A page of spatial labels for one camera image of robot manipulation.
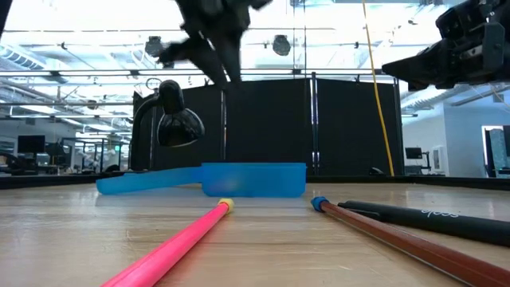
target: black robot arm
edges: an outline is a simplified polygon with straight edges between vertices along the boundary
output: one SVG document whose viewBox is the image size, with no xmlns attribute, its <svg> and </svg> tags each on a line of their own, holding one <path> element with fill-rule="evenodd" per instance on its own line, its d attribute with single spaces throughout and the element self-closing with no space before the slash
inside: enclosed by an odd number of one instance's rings
<svg viewBox="0 0 510 287">
<path fill-rule="evenodd" d="M 176 61 L 189 60 L 225 90 L 227 79 L 223 70 L 232 82 L 241 81 L 239 50 L 242 34 L 250 24 L 249 7 L 259 10 L 271 1 L 177 0 L 184 19 L 181 28 L 189 38 L 164 48 L 160 37 L 151 37 L 146 51 L 165 68 L 173 68 Z"/>
<path fill-rule="evenodd" d="M 510 0 L 468 0 L 441 15 L 441 40 L 417 56 L 382 66 L 410 91 L 435 85 L 510 81 Z"/>
</svg>

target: blue dustpan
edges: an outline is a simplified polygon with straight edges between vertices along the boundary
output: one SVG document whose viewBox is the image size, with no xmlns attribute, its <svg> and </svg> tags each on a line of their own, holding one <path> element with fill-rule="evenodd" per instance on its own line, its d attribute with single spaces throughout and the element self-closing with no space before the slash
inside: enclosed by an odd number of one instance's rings
<svg viewBox="0 0 510 287">
<path fill-rule="evenodd" d="M 99 179 L 103 195 L 202 183 L 214 197 L 299 197 L 305 192 L 304 163 L 204 163 L 201 167 L 175 168 Z"/>
</svg>

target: yellow cable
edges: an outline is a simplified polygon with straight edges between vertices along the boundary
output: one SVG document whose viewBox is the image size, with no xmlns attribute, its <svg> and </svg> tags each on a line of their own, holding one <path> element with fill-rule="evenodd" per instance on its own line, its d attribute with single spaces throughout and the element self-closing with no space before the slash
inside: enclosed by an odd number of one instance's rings
<svg viewBox="0 0 510 287">
<path fill-rule="evenodd" d="M 365 30 L 367 31 L 368 54 L 370 55 L 372 76 L 374 78 L 375 101 L 377 102 L 377 109 L 379 111 L 379 119 L 381 120 L 382 133 L 384 135 L 384 144 L 386 145 L 386 155 L 388 157 L 388 164 L 390 165 L 390 174 L 391 174 L 391 176 L 395 176 L 395 173 L 393 171 L 393 160 L 391 159 L 390 143 L 388 142 L 388 135 L 386 133 L 386 125 L 384 124 L 384 116 L 382 115 L 383 111 L 381 109 L 381 101 L 379 100 L 379 89 L 377 88 L 377 81 L 375 79 L 374 57 L 372 56 L 372 44 L 370 41 L 370 32 L 368 32 L 367 5 L 365 3 L 365 0 L 362 0 L 362 4 L 363 4 L 363 14 L 365 15 Z"/>
</svg>

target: desk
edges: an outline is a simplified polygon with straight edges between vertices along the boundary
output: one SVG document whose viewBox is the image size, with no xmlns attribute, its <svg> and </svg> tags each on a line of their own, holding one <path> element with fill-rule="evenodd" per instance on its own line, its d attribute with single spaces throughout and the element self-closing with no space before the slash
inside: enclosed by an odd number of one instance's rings
<svg viewBox="0 0 510 287">
<path fill-rule="evenodd" d="M 461 286 L 312 210 L 327 196 L 510 221 L 510 192 L 311 184 L 302 199 L 235 199 L 159 286 Z M 1 286 L 98 286 L 205 214 L 200 186 L 101 196 L 93 184 L 0 191 Z M 413 230 L 510 269 L 510 249 Z"/>
</svg>

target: pink stick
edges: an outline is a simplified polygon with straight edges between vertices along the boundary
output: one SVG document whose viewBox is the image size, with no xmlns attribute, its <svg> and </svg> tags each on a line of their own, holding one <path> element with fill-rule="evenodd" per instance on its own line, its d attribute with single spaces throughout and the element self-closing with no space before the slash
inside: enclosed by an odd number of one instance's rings
<svg viewBox="0 0 510 287">
<path fill-rule="evenodd" d="M 149 254 L 102 284 L 102 287 L 148 287 L 165 275 L 222 217 L 229 212 L 230 202 L 220 203 L 199 220 L 168 239 Z"/>
</svg>

